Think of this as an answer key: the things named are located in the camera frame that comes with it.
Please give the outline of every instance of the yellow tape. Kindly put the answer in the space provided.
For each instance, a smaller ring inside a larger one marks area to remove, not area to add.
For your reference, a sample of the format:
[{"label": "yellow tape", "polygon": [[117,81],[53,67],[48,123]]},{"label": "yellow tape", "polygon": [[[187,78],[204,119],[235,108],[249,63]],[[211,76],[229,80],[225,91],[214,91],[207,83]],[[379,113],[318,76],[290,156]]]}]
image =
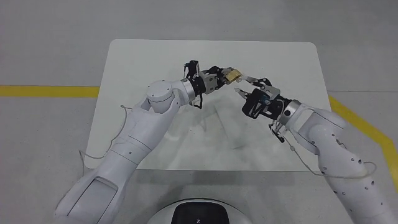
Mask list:
[{"label": "yellow tape", "polygon": [[9,86],[0,85],[3,97],[96,98],[97,86]]},{"label": "yellow tape", "polygon": [[390,170],[392,180],[394,181],[396,191],[398,192],[398,154],[394,142],[332,96],[329,96],[329,102],[335,113],[380,145],[384,157],[386,158],[387,166]]}]

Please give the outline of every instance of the cable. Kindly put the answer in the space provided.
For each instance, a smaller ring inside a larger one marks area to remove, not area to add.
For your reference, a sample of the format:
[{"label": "cable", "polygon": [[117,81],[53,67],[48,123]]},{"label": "cable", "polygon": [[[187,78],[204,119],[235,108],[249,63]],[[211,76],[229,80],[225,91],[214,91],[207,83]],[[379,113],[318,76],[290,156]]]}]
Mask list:
[{"label": "cable", "polygon": [[104,155],[102,155],[101,157],[93,157],[93,156],[91,156],[91,155],[85,153],[84,151],[79,150],[80,159],[81,159],[81,162],[82,162],[82,164],[83,164],[83,175],[85,174],[85,162],[84,162],[83,155],[85,155],[86,157],[92,158],[92,159],[102,159],[102,158],[104,158],[104,157],[107,155],[107,153],[109,152],[109,150],[111,149],[111,147],[112,147],[112,145],[113,145],[113,141],[114,141],[115,139],[117,139],[117,138],[119,137],[119,135],[122,133],[122,131],[123,131],[123,129],[124,129],[124,126],[126,125],[126,121],[127,121],[127,109],[130,109],[130,110],[131,110],[132,108],[125,107],[124,105],[121,105],[120,107],[124,109],[124,121],[123,121],[123,125],[122,125],[122,128],[120,128],[120,131],[117,133],[117,135],[116,135],[114,138],[111,139],[111,142],[110,142],[110,144],[109,144],[109,147],[108,147],[108,149],[106,150],[106,152],[104,153]]},{"label": "cable", "polygon": [[[282,102],[282,111],[280,112],[278,118],[276,119],[276,122],[279,122],[280,117],[282,116],[282,113],[284,112],[285,109],[285,103],[282,100],[277,100]],[[374,169],[371,172],[366,173],[366,175],[361,175],[361,176],[357,176],[357,177],[349,177],[349,176],[342,176],[342,175],[325,175],[325,174],[317,174],[314,171],[311,170],[310,166],[308,166],[303,159],[301,158],[301,156],[298,154],[298,152],[296,151],[296,148],[289,142],[289,140],[287,140],[287,138],[284,135],[280,135],[282,138],[284,138],[287,143],[290,146],[290,150],[293,151],[294,153],[296,153],[297,157],[300,159],[301,163],[313,174],[313,175],[317,175],[319,177],[329,177],[329,178],[339,178],[339,179],[363,179],[363,178],[367,178],[370,177],[371,175],[373,175],[373,173],[375,173],[375,171],[377,170],[377,165],[374,162],[363,162],[364,164],[372,164],[374,166]]]},{"label": "cable", "polygon": [[363,162],[364,164],[372,164],[374,166],[374,169],[371,172],[366,173],[366,175],[361,175],[358,177],[348,177],[348,176],[342,176],[342,175],[324,175],[324,174],[317,174],[314,171],[311,170],[311,168],[303,161],[303,159],[300,157],[300,155],[297,153],[296,148],[289,142],[289,140],[287,140],[287,138],[284,136],[284,139],[287,141],[287,143],[290,146],[290,150],[293,151],[294,153],[296,153],[297,157],[300,159],[300,161],[303,163],[303,165],[313,174],[313,175],[317,175],[320,177],[331,177],[331,178],[339,178],[339,179],[363,179],[363,178],[367,178],[370,177],[371,175],[373,175],[373,173],[375,173],[375,171],[377,170],[377,165],[373,162]]}]

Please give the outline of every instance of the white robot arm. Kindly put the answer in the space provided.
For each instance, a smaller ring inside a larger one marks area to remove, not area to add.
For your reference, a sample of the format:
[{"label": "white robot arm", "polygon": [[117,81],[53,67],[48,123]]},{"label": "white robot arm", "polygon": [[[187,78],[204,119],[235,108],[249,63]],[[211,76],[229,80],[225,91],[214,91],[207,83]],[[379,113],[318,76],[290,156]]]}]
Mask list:
[{"label": "white robot arm", "polygon": [[[398,223],[371,177],[372,173],[365,168],[365,162],[349,152],[341,142],[341,134],[347,126],[344,119],[330,111],[312,108],[280,96],[279,89],[272,87],[266,78],[244,79],[260,88],[254,89],[252,93],[235,88],[246,99],[242,108],[244,114],[254,119],[260,114],[273,119],[269,127],[281,142],[285,141],[284,131],[290,131],[301,146],[317,155],[322,173],[320,176],[325,177],[353,223]],[[312,113],[297,131],[295,124],[304,111]]]},{"label": "white robot arm", "polygon": [[123,201],[127,183],[138,164],[162,140],[179,108],[230,84],[240,76],[233,68],[199,71],[197,61],[185,65],[187,77],[159,81],[129,111],[123,130],[102,163],[83,176],[60,201],[55,217],[62,223],[112,223]]}]

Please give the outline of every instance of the robot arm segment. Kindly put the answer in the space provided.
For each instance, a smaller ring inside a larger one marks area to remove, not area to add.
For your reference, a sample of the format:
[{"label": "robot arm segment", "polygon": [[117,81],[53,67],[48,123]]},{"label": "robot arm segment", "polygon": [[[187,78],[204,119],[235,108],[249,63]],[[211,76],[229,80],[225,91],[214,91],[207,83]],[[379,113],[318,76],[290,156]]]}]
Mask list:
[{"label": "robot arm segment", "polygon": [[[199,72],[196,61],[190,64],[194,66],[188,68],[189,76],[183,80],[158,81],[148,87],[146,97],[129,111],[124,129],[99,167],[83,176],[60,201],[55,211],[59,220],[112,223],[132,173],[160,143],[179,108],[236,79],[229,74],[232,68]],[[216,88],[214,82],[222,85]]]},{"label": "robot arm segment", "polygon": [[[254,89],[251,94],[236,90],[246,99],[242,111],[251,118],[261,114],[273,119],[269,127],[281,142],[285,141],[280,131],[284,127],[300,145],[317,155],[322,173],[319,175],[325,177],[355,224],[397,223],[365,168],[365,162],[342,146],[340,139],[347,125],[345,120],[330,111],[312,108],[279,94],[272,95],[269,93],[271,85],[257,86],[260,90]],[[297,131],[295,123],[304,111],[312,111],[312,114]]]}]

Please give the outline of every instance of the gray floor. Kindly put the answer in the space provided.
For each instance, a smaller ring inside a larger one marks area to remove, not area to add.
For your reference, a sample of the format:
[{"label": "gray floor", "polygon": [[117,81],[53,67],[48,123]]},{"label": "gray floor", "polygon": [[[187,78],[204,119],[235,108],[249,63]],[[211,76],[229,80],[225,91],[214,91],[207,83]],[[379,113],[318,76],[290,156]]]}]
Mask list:
[{"label": "gray floor", "polygon": [[[397,33],[397,0],[0,0],[0,84],[99,86],[113,39],[313,42],[330,94],[396,142]],[[52,221],[81,176],[95,102],[0,98],[2,223]],[[398,210],[380,148],[348,135]],[[254,223],[350,223],[308,172],[161,170],[134,174],[115,223],[145,223],[185,197],[218,198]]]}]

